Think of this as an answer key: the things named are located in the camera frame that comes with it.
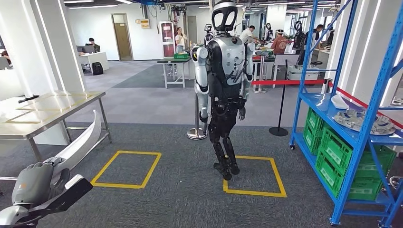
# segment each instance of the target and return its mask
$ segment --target white shirt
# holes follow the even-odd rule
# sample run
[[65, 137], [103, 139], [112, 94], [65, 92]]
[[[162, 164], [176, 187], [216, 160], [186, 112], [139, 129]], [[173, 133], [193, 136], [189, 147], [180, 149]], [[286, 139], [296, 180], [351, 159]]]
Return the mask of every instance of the white shirt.
[[249, 28], [247, 28], [240, 34], [240, 39], [242, 40], [243, 43], [246, 43], [246, 41], [248, 41], [248, 38], [252, 36], [253, 36], [252, 32], [249, 30]]
[[[179, 37], [180, 37], [179, 35], [176, 35], [175, 40], [179, 40]], [[181, 41], [177, 42], [178, 43], [177, 46], [185, 46], [185, 39], [186, 39], [186, 35], [182, 34], [182, 39], [181, 39]]]

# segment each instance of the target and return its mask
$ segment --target black bag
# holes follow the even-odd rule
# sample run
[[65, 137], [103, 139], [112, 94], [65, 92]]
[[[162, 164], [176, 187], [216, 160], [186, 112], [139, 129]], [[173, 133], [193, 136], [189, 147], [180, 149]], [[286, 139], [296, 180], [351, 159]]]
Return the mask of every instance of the black bag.
[[101, 63], [95, 62], [92, 64], [92, 75], [102, 75], [104, 73], [104, 69], [102, 68]]

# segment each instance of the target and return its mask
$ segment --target sign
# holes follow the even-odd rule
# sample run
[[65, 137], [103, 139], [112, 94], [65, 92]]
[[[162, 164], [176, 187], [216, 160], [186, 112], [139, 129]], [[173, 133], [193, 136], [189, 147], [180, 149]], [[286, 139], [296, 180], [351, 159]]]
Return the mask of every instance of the sign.
[[149, 29], [150, 28], [150, 20], [149, 19], [141, 19], [141, 28]]

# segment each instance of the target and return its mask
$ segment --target red stripe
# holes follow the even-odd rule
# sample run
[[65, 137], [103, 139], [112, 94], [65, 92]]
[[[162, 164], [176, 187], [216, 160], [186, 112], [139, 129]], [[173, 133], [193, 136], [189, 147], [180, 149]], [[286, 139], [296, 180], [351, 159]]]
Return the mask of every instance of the red stripe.
[[[333, 83], [332, 83], [332, 82], [329, 82], [329, 86], [330, 86], [330, 87], [333, 87]], [[348, 92], [346, 92], [346, 91], [340, 89], [339, 87], [337, 88], [337, 91], [339, 91], [341, 94], [343, 94], [344, 96], [348, 97], [349, 99], [353, 100], [353, 101], [356, 102], [357, 104], [361, 105], [362, 107], [368, 108], [368, 105], [367, 105], [366, 103], [364, 103], [364, 102], [361, 101], [360, 99], [358, 99], [358, 98], [352, 96], [352, 95], [349, 94]], [[379, 111], [378, 111], [378, 114], [388, 117], [392, 123], [394, 123], [394, 124], [395, 124], [396, 126], [398, 126], [399, 128], [403, 129], [403, 124], [397, 122], [396, 120], [390, 118], [389, 116], [387, 116], [387, 115], [385, 115], [385, 114], [383, 114], [383, 113], [381, 113], [381, 112], [379, 112]]]
[[[261, 80], [253, 81], [252, 85], [299, 85], [299, 80]], [[318, 80], [305, 80], [306, 85], [323, 84], [324, 79]]]

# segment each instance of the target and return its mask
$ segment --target blue shelving unit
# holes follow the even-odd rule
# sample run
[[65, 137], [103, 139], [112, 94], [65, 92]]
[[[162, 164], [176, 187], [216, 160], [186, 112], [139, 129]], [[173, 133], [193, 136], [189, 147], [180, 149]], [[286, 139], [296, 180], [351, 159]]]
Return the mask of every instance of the blue shelving unit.
[[[313, 10], [312, 10], [313, 12], [316, 12], [317, 4], [318, 4], [318, 0], [314, 0], [313, 1]], [[335, 114], [338, 112], [338, 110], [334, 107], [333, 103], [330, 100], [330, 98], [336, 94], [336, 89], [337, 89], [338, 81], [340, 78], [342, 64], [343, 64], [343, 61], [345, 58], [347, 44], [348, 44], [348, 40], [350, 37], [350, 33], [351, 33], [353, 21], [354, 21], [354, 15], [355, 15], [357, 5], [358, 5], [358, 0], [348, 0], [329, 25], [329, 27], [331, 27], [333, 25], [333, 23], [336, 21], [336, 19], [341, 15], [341, 12], [344, 11], [345, 8], [347, 7], [347, 5], [349, 5], [349, 4], [351, 4], [350, 15], [349, 15], [348, 23], [347, 23], [347, 29], [345, 32], [345, 37], [343, 40], [343, 46], [341, 49], [341, 54], [340, 54], [339, 62], [337, 65], [337, 69], [323, 70], [323, 71], [335, 71], [336, 72], [334, 82], [333, 82], [333, 84], [335, 86], [333, 86], [332, 91], [330, 93], [315, 94], [315, 93], [306, 92], [306, 89], [304, 86], [304, 81], [305, 81], [305, 75], [307, 72], [307, 66], [309, 64], [308, 63], [309, 55], [313, 51], [313, 48], [311, 50], [305, 52], [303, 71], [302, 71], [301, 82], [299, 85], [299, 92], [298, 92], [298, 98], [297, 98], [297, 106], [296, 106], [294, 123], [293, 123], [293, 128], [292, 128], [289, 145], [290, 145], [291, 149], [295, 148], [294, 143], [296, 143], [299, 146], [299, 148], [302, 150], [303, 154], [305, 155], [306, 159], [308, 160], [308, 163], [313, 168], [315, 174], [318, 176], [320, 182], [322, 183], [325, 190], [329, 194], [330, 198], [334, 202], [335, 207], [333, 210], [333, 214], [330, 218], [331, 225], [339, 225], [341, 215], [346, 214], [346, 215], [381, 217], [380, 222], [379, 222], [380, 227], [389, 228], [389, 227], [391, 227], [391, 222], [392, 222], [397, 210], [400, 208], [400, 205], [403, 204], [403, 188], [399, 188], [397, 191], [392, 192], [390, 187], [388, 186], [388, 183], [386, 182], [386, 179], [383, 178], [383, 186], [384, 186], [384, 188], [386, 188], [386, 193], [381, 192], [376, 200], [374, 200], [374, 201], [348, 200], [347, 196], [350, 191], [350, 187], [353, 182], [358, 164], [361, 160], [361, 156], [363, 154], [364, 148], [367, 145], [369, 146], [369, 148], [371, 150], [371, 154], [374, 158], [376, 168], [378, 169], [378, 172], [381, 175], [381, 177], [384, 177], [385, 173], [383, 172], [379, 159], [376, 155], [374, 145], [376, 145], [376, 144], [403, 145], [403, 131], [401, 131], [401, 130], [397, 130], [394, 134], [387, 135], [387, 136], [377, 136], [377, 135], [369, 134], [378, 110], [395, 110], [395, 111], [403, 110], [402, 108], [396, 108], [396, 107], [379, 107], [388, 80], [391, 77], [393, 77], [393, 75], [396, 74], [396, 72], [398, 72], [403, 67], [402, 61], [400, 61], [397, 66], [395, 66], [395, 67], [393, 66], [394, 60], [397, 57], [399, 47], [400, 47], [400, 44], [403, 39], [403, 3], [400, 6], [398, 18], [395, 23], [395, 27], [394, 27], [391, 39], [389, 41], [389, 45], [388, 45], [379, 75], [378, 75], [378, 79], [375, 83], [374, 91], [372, 93], [371, 100], [370, 100], [368, 108], [367, 108], [365, 120], [364, 120], [364, 123], [363, 123], [363, 126], [362, 126], [360, 132], [355, 132], [349, 128], [341, 126], [333, 120], [333, 116], [335, 116]], [[313, 35], [313, 28], [314, 28], [314, 22], [315, 22], [315, 15], [316, 14], [313, 13], [312, 17], [311, 17], [310, 32], [307, 37], [307, 39], [308, 39], [307, 47], [312, 47], [311, 44], [312, 44], [312, 35]], [[329, 28], [325, 29], [325, 31], [322, 32], [322, 37], [320, 37], [319, 40], [322, 40], [323, 36], [326, 34], [326, 32], [328, 30], [329, 30]], [[330, 191], [329, 187], [326, 185], [325, 181], [321, 178], [321, 176], [315, 169], [315, 162], [316, 162], [317, 156], [312, 155], [310, 153], [307, 145], [305, 144], [303, 134], [296, 132], [298, 115], [299, 115], [299, 110], [300, 110], [302, 101], [305, 102], [310, 108], [312, 108], [330, 127], [333, 128], [334, 131], [336, 131], [353, 148], [353, 153], [350, 158], [350, 163], [348, 165], [348, 169], [345, 174], [344, 181], [343, 181], [340, 193], [338, 194], [338, 197], [335, 197], [333, 195], [333, 193]], [[362, 109], [362, 107], [358, 107], [355, 104], [350, 103], [348, 101], [347, 101], [347, 104], [350, 106], [350, 108], [357, 109], [357, 110]], [[383, 205], [384, 210], [367, 211], [367, 210], [345, 209], [345, 205], [347, 203]]]

